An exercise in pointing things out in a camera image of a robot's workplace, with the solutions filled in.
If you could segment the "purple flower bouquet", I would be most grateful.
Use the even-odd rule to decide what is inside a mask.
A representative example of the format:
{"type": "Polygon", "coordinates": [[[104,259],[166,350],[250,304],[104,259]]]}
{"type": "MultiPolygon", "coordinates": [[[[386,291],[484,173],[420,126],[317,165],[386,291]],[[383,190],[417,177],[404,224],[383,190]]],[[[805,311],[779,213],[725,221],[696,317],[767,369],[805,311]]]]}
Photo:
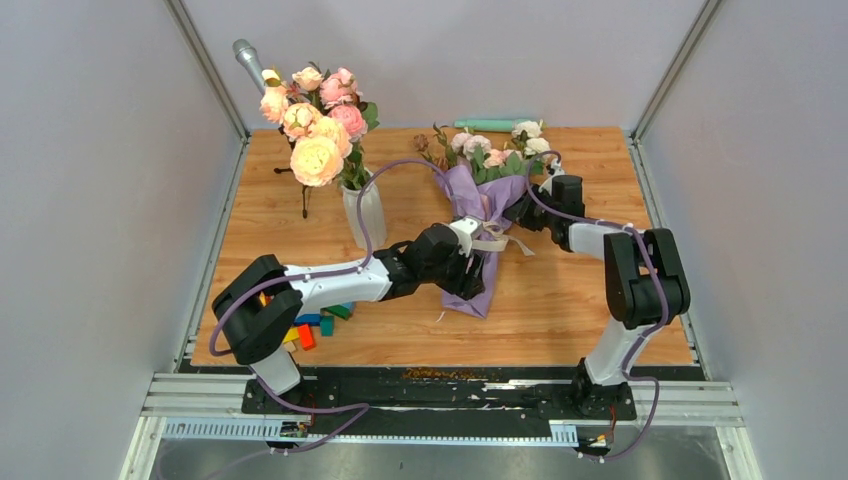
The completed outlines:
{"type": "MultiPolygon", "coordinates": [[[[536,121],[519,123],[501,148],[474,132],[462,130],[452,136],[434,126],[430,136],[418,134],[412,140],[416,153],[439,168],[443,175],[437,179],[457,211],[482,222],[498,223],[506,232],[511,222],[505,218],[506,209],[526,192],[526,176],[542,171],[542,161],[532,158],[547,151],[549,142],[542,137],[543,124],[536,121]]],[[[501,252],[483,252],[485,291],[471,300],[454,295],[442,297],[444,307],[474,317],[489,314],[495,294],[498,262],[501,252]]]]}

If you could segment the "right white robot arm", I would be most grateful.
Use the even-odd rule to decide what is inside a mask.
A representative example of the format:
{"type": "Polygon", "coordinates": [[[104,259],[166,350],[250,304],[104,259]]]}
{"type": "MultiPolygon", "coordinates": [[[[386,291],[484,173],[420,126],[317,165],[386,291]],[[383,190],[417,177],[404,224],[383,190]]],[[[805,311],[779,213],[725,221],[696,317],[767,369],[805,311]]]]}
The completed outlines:
{"type": "Polygon", "coordinates": [[[583,358],[566,399],[584,417],[612,413],[627,398],[631,369],[650,338],[687,312],[691,293],[673,233],[639,230],[585,215],[583,180],[555,174],[532,184],[504,215],[530,231],[548,230],[564,251],[604,264],[610,319],[595,348],[583,358]]]}

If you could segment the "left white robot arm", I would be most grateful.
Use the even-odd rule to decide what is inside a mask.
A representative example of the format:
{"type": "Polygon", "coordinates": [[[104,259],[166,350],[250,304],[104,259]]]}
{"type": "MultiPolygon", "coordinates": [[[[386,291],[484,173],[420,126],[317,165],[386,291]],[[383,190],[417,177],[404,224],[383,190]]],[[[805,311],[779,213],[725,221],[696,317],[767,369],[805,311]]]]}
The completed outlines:
{"type": "Polygon", "coordinates": [[[214,299],[216,331],[224,334],[237,363],[269,387],[271,404],[296,412],[307,389],[282,344],[297,317],[347,302],[405,297],[423,284],[473,298],[484,290],[483,257],[472,249],[482,229],[472,217],[434,224],[413,241],[334,265],[285,266],[273,254],[260,256],[214,299]]]}

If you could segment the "cream printed ribbon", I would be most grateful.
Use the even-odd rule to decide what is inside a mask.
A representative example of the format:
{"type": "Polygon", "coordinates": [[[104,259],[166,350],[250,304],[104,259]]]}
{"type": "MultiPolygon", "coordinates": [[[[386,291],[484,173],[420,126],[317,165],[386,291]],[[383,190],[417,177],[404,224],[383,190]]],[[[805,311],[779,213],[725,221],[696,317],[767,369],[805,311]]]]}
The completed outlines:
{"type": "Polygon", "coordinates": [[[522,240],[508,234],[498,223],[482,223],[481,236],[472,241],[472,249],[483,252],[503,252],[510,243],[516,244],[524,256],[534,256],[535,252],[522,240]]]}

